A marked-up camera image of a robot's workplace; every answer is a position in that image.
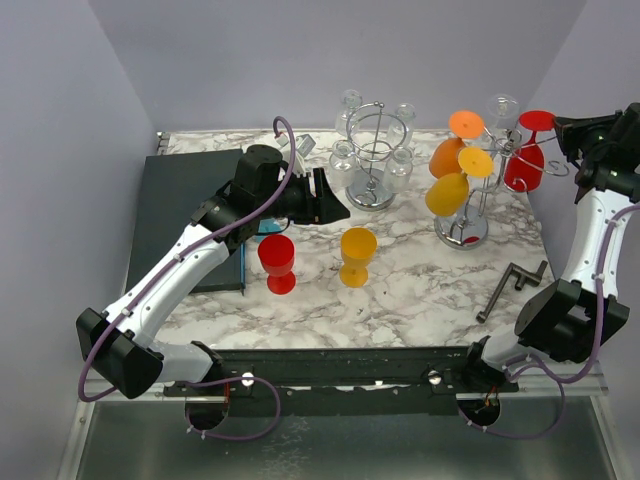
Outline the blue plastic wine glass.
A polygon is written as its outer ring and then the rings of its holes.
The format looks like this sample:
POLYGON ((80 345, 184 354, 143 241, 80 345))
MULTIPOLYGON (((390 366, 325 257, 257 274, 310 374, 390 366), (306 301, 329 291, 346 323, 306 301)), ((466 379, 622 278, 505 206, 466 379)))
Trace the blue plastic wine glass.
POLYGON ((273 234, 282 234, 290 226, 290 222, 280 222, 276 219, 265 219, 260 222, 257 236, 268 236, 273 234))

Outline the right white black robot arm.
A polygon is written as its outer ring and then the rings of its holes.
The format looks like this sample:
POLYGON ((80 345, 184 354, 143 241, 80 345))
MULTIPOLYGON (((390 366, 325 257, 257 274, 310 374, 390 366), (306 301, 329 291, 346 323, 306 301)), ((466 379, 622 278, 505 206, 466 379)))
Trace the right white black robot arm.
POLYGON ((608 116, 557 117, 553 127, 560 150, 578 168, 569 259, 562 275, 524 305, 512 332, 469 347, 459 371, 474 392, 513 382, 533 367, 575 383, 629 318, 617 300, 617 270, 625 229, 639 209, 639 105, 608 116))

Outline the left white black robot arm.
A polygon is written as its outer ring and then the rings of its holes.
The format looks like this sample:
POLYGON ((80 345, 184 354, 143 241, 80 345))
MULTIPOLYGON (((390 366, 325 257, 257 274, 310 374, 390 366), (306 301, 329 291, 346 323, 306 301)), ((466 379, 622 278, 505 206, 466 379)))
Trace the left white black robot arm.
POLYGON ((159 382, 186 382, 201 395, 214 393, 222 372, 211 349, 198 342, 156 341, 169 314, 257 234, 262 219, 326 225, 349 216, 323 169, 296 175, 279 150, 248 147, 234 177, 198 207, 176 243, 142 280, 105 309, 87 308, 79 315, 76 331, 84 367, 128 399, 159 382))

